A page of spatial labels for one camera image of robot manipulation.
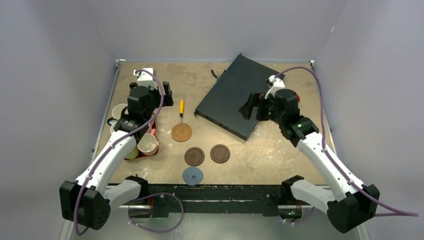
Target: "cable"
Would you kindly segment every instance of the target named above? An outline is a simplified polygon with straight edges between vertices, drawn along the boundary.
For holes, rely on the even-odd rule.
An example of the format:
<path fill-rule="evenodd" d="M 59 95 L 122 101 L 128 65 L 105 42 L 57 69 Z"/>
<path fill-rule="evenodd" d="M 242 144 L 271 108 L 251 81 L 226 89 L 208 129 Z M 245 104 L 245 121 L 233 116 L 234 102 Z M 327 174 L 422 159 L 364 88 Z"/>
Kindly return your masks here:
<path fill-rule="evenodd" d="M 324 151 L 325 155 L 328 157 L 328 159 L 331 161 L 331 163 L 337 168 L 337 170 L 343 175 L 343 177 L 349 182 L 349 184 L 351 184 L 356 190 L 358 190 L 361 194 L 363 194 L 366 198 L 368 198 L 369 200 L 373 201 L 374 203 L 382 206 L 383 208 L 390 210 L 394 213 L 377 213 L 375 214 L 376 217 L 385 217 L 385 216 L 411 216 L 411 217 L 418 217 L 418 213 L 416 212 L 409 212 L 409 211 L 402 211 L 399 209 L 396 209 L 394 207 L 391 207 L 377 199 L 375 199 L 374 197 L 372 197 L 371 195 L 369 195 L 368 193 L 366 193 L 364 190 L 362 190 L 362 188 L 360 188 L 358 185 L 356 185 L 354 183 L 354 181 L 352 179 L 349 178 L 349 176 L 343 171 L 343 169 L 337 164 L 337 162 L 331 157 L 331 155 L 329 154 L 326 146 L 326 128 L 324 126 L 324 106 L 323 106 L 323 102 L 324 102 L 324 98 L 323 98 L 323 92 L 321 90 L 321 83 L 318 80 L 317 75 L 315 75 L 315 73 L 304 66 L 294 66 L 294 67 L 290 67 L 282 72 L 279 72 L 277 75 L 275 75 L 275 77 L 278 77 L 279 75 L 286 73 L 288 71 L 291 70 L 295 70 L 295 69 L 303 69 L 308 71 L 310 74 L 312 74 L 312 76 L 315 78 L 316 81 L 316 85 L 318 86 L 318 92 L 319 92 L 319 98 L 320 98 L 320 111 L 321 111 L 321 129 L 322 129 L 322 140 L 321 140 L 321 145 L 322 145 L 322 150 Z"/>
<path fill-rule="evenodd" d="M 310 211 L 309 211 L 309 213 L 304 217 L 304 218 L 302 218 L 302 219 L 300 219 L 299 221 L 296 221 L 296 222 L 290 222 L 290 221 L 286 221 L 285 219 L 283 219 L 283 221 L 282 221 L 282 223 L 283 224 L 289 224 L 289 225 L 297 225 L 297 224 L 301 224 L 301 223 L 303 223 L 304 221 L 306 221 L 311 215 L 312 215 L 312 213 L 314 212 L 314 210 L 315 210 L 315 207 L 313 206 L 311 209 L 310 209 Z"/>
<path fill-rule="evenodd" d="M 216 79 L 218 78 L 218 75 L 215 73 L 215 71 L 213 69 L 210 70 L 210 72 L 212 73 L 212 76 L 214 76 Z"/>
<path fill-rule="evenodd" d="M 146 230 L 146 231 L 149 231 L 149 232 L 152 232 L 152 233 L 156 233 L 156 234 L 169 233 L 169 232 L 171 232 L 172 230 L 176 229 L 176 228 L 177 228 L 177 227 L 181 224 L 181 222 L 183 221 L 183 217 L 184 217 L 184 208 L 183 208 L 183 203 L 181 202 L 181 200 L 179 200 L 179 199 L 178 199 L 178 197 L 176 197 L 175 195 L 173 195 L 173 194 L 171 194 L 171 193 L 168 193 L 168 192 L 159 192 L 159 193 L 155 193 L 155 194 L 152 194 L 152 195 L 148 195 L 148 196 L 144 196 L 144 197 L 141 197 L 141 198 L 135 199 L 134 201 L 138 202 L 138 201 L 142 201 L 142 200 L 145 200 L 145 199 L 147 199 L 147 198 L 151 198 L 151 197 L 159 196 L 159 195 L 168 195 L 168 196 L 171 196 L 171 197 L 173 197 L 173 198 L 174 198 L 174 199 L 175 199 L 175 200 L 179 203 L 179 206 L 181 207 L 181 217 L 179 218 L 179 220 L 178 220 L 178 222 L 175 224 L 175 226 L 173 226 L 173 227 L 171 227 L 170 229 L 167 229 L 167 230 L 155 230 L 155 229 L 151 229 L 151 228 L 148 228 L 148 227 L 145 227 L 145 226 L 139 225 L 138 223 L 134 222 L 134 221 L 131 219 L 130 211 L 128 211 L 128 218 L 129 218 L 129 222 L 128 222 L 128 224 L 133 224 L 133 225 L 134 225 L 134 226 L 136 226 L 136 227 L 139 227 L 139 228 L 141 228 L 141 229 L 144 229 L 144 230 Z"/>
<path fill-rule="evenodd" d="M 138 131 L 140 131 L 141 129 L 145 128 L 146 126 L 149 125 L 150 122 L 153 121 L 153 119 L 156 118 L 156 116 L 159 114 L 159 112 L 162 109 L 162 106 L 164 104 L 164 90 L 162 88 L 161 82 L 156 78 L 155 75 L 153 75 L 152 73 L 144 70 L 144 69 L 140 69 L 137 70 L 135 73 L 140 73 L 140 72 L 145 72 L 147 74 L 149 74 L 154 81 L 156 82 L 158 88 L 159 88 L 159 93 L 160 93 L 160 103 L 159 103 L 159 107 L 157 108 L 156 113 L 147 121 L 145 122 L 142 126 L 140 126 L 139 128 L 136 128 L 134 130 L 132 130 L 131 132 L 125 134 L 124 136 L 118 138 L 115 142 L 113 142 L 108 148 L 106 148 L 106 150 L 103 152 L 103 154 L 98 158 L 98 161 L 94 164 L 94 166 L 91 168 L 90 172 L 88 173 L 87 177 L 85 178 L 84 183 L 81 185 L 81 188 L 79 189 L 78 192 L 78 196 L 76 197 L 76 202 L 75 202 L 75 208 L 73 210 L 73 229 L 75 230 L 76 235 L 81 236 L 83 234 L 85 234 L 87 232 L 87 230 L 89 229 L 89 227 L 87 226 L 82 232 L 80 232 L 80 230 L 78 229 L 78 208 L 80 207 L 80 202 L 81 202 L 81 197 L 83 195 L 83 191 L 86 188 L 89 179 L 91 179 L 93 173 L 96 171 L 97 167 L 100 165 L 100 163 L 104 160 L 104 158 L 108 155 L 108 153 L 122 140 L 126 139 L 127 137 L 132 136 L 133 134 L 137 133 Z"/>

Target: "white paper cup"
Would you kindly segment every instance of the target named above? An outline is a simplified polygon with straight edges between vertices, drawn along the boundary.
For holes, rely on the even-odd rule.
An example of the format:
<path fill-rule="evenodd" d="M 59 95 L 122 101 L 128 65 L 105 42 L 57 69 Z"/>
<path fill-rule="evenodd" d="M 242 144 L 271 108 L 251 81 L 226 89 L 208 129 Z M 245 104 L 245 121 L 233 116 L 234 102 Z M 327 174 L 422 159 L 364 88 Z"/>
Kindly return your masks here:
<path fill-rule="evenodd" d="M 112 109 L 112 118 L 119 120 L 121 118 L 122 110 L 127 106 L 128 106 L 128 104 L 125 104 L 125 103 L 121 103 L 121 104 L 116 105 Z"/>
<path fill-rule="evenodd" d="M 115 125 L 117 124 L 117 122 L 118 122 L 118 121 L 115 121 L 115 122 L 112 124 L 112 126 L 110 126 L 110 134 L 112 134 L 112 133 L 114 133 L 114 132 L 115 132 L 114 127 L 115 127 Z"/>
<path fill-rule="evenodd" d="M 137 144 L 138 150 L 146 156 L 152 156 L 158 151 L 159 142 L 155 136 L 156 129 L 153 129 L 152 133 L 146 133 L 140 139 Z"/>

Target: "paper cup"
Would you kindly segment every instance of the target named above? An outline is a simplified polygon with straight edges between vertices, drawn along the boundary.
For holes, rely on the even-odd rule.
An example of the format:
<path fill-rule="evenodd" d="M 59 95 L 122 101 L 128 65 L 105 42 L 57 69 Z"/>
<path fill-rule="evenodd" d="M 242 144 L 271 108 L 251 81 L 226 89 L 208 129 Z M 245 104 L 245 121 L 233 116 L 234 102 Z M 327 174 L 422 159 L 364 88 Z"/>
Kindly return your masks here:
<path fill-rule="evenodd" d="M 154 155 L 159 148 L 159 142 L 156 138 L 156 129 L 153 129 L 151 133 L 146 133 L 137 144 L 138 150 L 146 156 Z"/>
<path fill-rule="evenodd" d="M 110 126 L 110 134 L 112 134 L 112 133 L 114 133 L 114 132 L 115 132 L 114 127 L 115 127 L 115 125 L 117 124 L 117 122 L 118 122 L 118 121 L 115 121 L 115 122 L 112 124 L 112 126 Z"/>
<path fill-rule="evenodd" d="M 126 159 L 135 159 L 139 155 L 139 149 L 137 147 L 134 147 L 128 155 L 125 157 Z"/>
<path fill-rule="evenodd" d="M 125 104 L 125 103 L 121 103 L 121 104 L 116 105 L 112 109 L 112 118 L 119 120 L 121 118 L 122 110 L 127 106 L 128 106 L 128 104 Z"/>

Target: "screwdriver handle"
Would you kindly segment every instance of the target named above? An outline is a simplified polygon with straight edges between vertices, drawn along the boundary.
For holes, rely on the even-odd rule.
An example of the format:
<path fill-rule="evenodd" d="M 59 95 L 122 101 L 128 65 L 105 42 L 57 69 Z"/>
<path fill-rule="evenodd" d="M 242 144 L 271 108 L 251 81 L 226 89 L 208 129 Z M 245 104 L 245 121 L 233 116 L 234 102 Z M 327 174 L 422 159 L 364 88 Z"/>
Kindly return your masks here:
<path fill-rule="evenodd" d="M 179 116 L 182 118 L 184 114 L 184 101 L 181 100 L 179 102 Z"/>

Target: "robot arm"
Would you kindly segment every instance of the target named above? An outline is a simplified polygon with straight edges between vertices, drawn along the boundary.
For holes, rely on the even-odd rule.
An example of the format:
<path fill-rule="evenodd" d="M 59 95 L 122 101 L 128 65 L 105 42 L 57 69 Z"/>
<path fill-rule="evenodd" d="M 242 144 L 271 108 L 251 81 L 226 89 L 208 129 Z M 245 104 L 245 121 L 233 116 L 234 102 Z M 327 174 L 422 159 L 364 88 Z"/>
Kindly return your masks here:
<path fill-rule="evenodd" d="M 278 124 L 282 135 L 298 148 L 318 169 L 327 181 L 330 190 L 309 183 L 301 176 L 294 176 L 282 182 L 282 197 L 287 202 L 305 201 L 327 214 L 332 225 L 342 233 L 353 229 L 374 217 L 377 204 L 355 189 L 330 161 L 321 145 L 322 134 L 307 117 L 300 115 L 299 96 L 285 89 L 283 81 L 271 76 L 270 86 L 265 93 L 252 93 L 239 111 L 245 119 L 251 117 L 257 107 L 256 119 L 271 120 Z M 328 145 L 324 146 L 336 164 L 349 175 L 351 181 L 375 199 L 380 192 L 374 185 L 366 186 L 334 154 Z"/>
<path fill-rule="evenodd" d="M 144 70 L 152 75 L 155 74 L 153 68 Z M 161 101 L 158 85 L 150 74 L 134 71 L 134 75 L 137 77 L 137 82 L 129 85 L 128 107 L 122 110 L 120 119 L 106 146 L 74 182 L 65 181 L 60 186 L 60 205 L 62 216 L 66 220 L 74 220 L 77 196 L 83 186 L 85 187 L 78 205 L 77 222 L 95 230 L 100 229 L 106 223 L 111 211 L 146 195 L 148 182 L 137 176 L 129 176 L 121 184 L 107 189 L 112 175 L 128 153 L 136 147 L 149 126 L 132 135 L 128 135 L 128 133 L 145 125 Z M 168 82 L 163 82 L 163 90 L 162 106 L 172 106 L 174 101 Z M 114 146 L 113 143 L 117 140 L 120 141 Z"/>

